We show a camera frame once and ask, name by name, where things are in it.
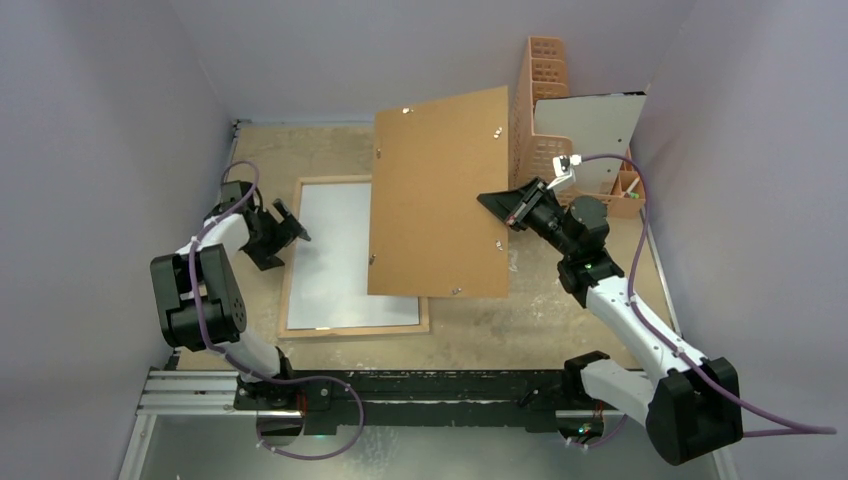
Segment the brown cardboard backing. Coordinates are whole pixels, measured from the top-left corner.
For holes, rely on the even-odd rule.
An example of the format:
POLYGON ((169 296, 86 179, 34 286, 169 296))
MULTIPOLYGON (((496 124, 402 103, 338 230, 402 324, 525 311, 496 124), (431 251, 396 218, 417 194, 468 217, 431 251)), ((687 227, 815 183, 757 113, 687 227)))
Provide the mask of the brown cardboard backing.
POLYGON ((477 197, 508 187, 505 86, 374 117, 368 292, 504 298, 508 233, 477 197))

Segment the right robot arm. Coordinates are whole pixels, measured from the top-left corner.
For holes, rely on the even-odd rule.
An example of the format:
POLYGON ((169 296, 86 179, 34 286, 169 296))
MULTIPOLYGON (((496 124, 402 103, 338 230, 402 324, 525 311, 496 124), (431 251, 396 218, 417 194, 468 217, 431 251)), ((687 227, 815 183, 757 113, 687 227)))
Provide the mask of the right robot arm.
POLYGON ((566 293, 610 328, 642 371, 594 351, 565 362, 561 392, 576 407, 607 403, 642 425, 655 451, 681 465, 740 441, 736 369, 710 359, 641 304, 624 270, 608 253, 606 206, 590 196, 558 203, 543 180, 481 193, 478 202, 507 227, 531 230, 562 254, 558 278, 566 293))

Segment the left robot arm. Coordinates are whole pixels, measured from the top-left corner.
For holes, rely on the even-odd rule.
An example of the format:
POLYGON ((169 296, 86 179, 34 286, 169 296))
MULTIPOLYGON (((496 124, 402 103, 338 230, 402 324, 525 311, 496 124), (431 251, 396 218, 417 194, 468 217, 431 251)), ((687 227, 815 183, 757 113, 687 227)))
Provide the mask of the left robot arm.
POLYGON ((279 199, 266 208, 257 186, 230 181, 200 232, 150 263, 162 336, 173 348, 207 351, 234 366, 243 382, 259 383, 272 408, 297 399, 298 382, 282 351, 249 329, 247 307, 232 268, 245 254, 260 271, 284 266, 281 250, 310 241, 307 229, 279 199))

